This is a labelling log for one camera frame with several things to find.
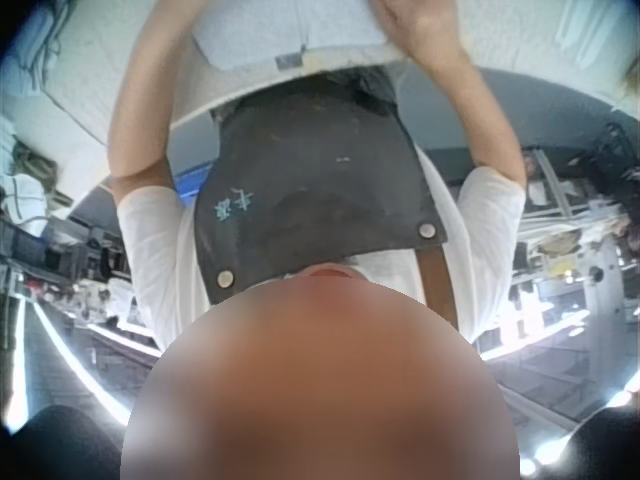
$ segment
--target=short sleeve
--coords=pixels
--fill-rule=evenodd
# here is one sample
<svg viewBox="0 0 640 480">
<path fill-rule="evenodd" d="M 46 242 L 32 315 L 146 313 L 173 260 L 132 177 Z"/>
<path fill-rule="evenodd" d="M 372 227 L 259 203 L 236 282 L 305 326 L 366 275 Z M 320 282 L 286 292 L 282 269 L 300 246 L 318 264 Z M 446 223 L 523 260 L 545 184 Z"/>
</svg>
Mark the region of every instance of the short sleeve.
<svg viewBox="0 0 640 480">
<path fill-rule="evenodd" d="M 133 191 L 118 207 L 138 307 L 162 350 L 168 345 L 161 332 L 178 322 L 175 278 L 184 213 L 175 191 L 156 186 Z"/>
<path fill-rule="evenodd" d="M 458 208 L 469 233 L 479 336 L 505 301 L 526 194 L 490 167 L 475 169 L 465 181 Z"/>
</svg>

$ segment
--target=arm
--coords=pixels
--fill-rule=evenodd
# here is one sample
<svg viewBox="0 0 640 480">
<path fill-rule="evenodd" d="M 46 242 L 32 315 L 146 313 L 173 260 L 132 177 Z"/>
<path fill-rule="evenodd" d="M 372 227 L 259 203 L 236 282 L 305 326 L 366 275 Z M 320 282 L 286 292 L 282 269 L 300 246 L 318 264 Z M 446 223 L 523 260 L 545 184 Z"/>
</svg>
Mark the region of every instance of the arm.
<svg viewBox="0 0 640 480">
<path fill-rule="evenodd" d="M 158 0 L 134 48 L 109 133 L 117 204 L 145 186 L 173 188 L 166 158 L 181 54 L 208 0 Z"/>
<path fill-rule="evenodd" d="M 462 121 L 477 166 L 526 187 L 520 144 L 460 41 L 455 0 L 371 0 L 392 41 L 420 65 Z"/>
</svg>

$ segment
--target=dark apron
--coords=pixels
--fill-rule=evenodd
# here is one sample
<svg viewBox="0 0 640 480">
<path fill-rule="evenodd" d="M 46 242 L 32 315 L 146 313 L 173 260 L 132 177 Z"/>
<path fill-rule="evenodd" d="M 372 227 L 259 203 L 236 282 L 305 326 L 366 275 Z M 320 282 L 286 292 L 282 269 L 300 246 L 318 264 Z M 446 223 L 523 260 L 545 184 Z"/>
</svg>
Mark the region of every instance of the dark apron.
<svg viewBox="0 0 640 480">
<path fill-rule="evenodd" d="M 242 101 L 195 210 L 212 305 L 311 265 L 445 241 L 395 106 L 321 77 Z"/>
</svg>

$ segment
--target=metal rivet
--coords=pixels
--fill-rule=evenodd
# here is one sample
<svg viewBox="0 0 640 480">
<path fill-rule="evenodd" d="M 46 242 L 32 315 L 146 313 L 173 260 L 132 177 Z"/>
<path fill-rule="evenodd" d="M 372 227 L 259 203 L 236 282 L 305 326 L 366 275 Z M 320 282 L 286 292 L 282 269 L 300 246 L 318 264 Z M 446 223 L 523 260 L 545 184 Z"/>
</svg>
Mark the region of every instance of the metal rivet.
<svg viewBox="0 0 640 480">
<path fill-rule="evenodd" d="M 436 227 L 431 225 L 430 223 L 425 223 L 420 227 L 420 236 L 422 238 L 426 238 L 427 240 L 432 239 L 436 236 L 437 230 Z"/>
<path fill-rule="evenodd" d="M 220 288 L 230 288 L 234 281 L 235 276 L 231 270 L 225 270 L 218 275 L 218 285 L 220 285 Z"/>
</svg>

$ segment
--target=brown leather strap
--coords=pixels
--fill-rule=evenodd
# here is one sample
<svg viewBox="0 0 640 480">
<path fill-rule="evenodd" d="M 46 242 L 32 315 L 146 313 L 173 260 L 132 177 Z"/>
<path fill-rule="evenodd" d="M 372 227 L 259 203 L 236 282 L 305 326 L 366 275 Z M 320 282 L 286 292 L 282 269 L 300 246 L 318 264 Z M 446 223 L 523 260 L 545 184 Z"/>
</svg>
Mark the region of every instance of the brown leather strap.
<svg viewBox="0 0 640 480">
<path fill-rule="evenodd" d="M 417 250 L 427 306 L 458 330 L 453 285 L 442 247 Z"/>
</svg>

